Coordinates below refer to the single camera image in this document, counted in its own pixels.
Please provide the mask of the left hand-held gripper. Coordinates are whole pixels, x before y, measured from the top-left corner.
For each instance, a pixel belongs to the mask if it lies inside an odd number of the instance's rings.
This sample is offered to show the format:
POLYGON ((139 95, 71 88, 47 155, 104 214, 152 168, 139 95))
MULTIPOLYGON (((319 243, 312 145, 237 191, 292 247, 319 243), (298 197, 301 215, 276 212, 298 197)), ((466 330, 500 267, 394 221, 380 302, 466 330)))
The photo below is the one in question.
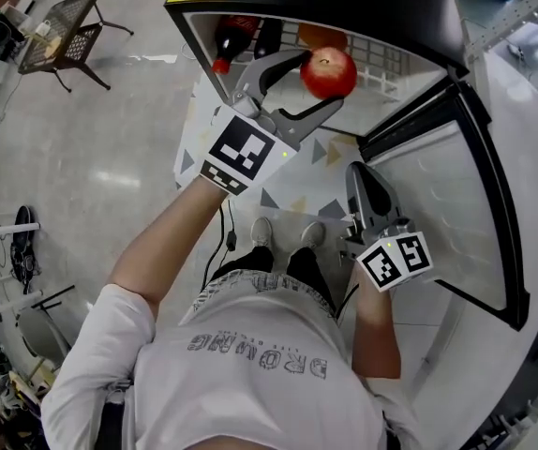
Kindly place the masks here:
POLYGON ((232 196, 257 187, 297 155, 306 134, 341 109, 343 97, 329 97, 297 114, 282 108, 269 112, 261 105, 269 88, 310 55, 309 50, 279 51, 245 68, 233 103, 211 107, 200 176, 232 196))

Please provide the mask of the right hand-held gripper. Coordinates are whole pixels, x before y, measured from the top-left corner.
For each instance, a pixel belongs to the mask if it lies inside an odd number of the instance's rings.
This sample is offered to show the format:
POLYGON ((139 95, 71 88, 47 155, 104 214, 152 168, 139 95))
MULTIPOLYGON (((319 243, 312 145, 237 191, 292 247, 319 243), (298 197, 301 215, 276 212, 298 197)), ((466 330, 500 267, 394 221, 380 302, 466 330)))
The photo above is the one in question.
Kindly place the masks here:
POLYGON ((380 232, 342 237, 341 257, 356 261, 379 292, 433 269, 424 234, 401 217, 394 189, 378 172, 354 161, 346 170, 346 192, 356 230, 380 232))

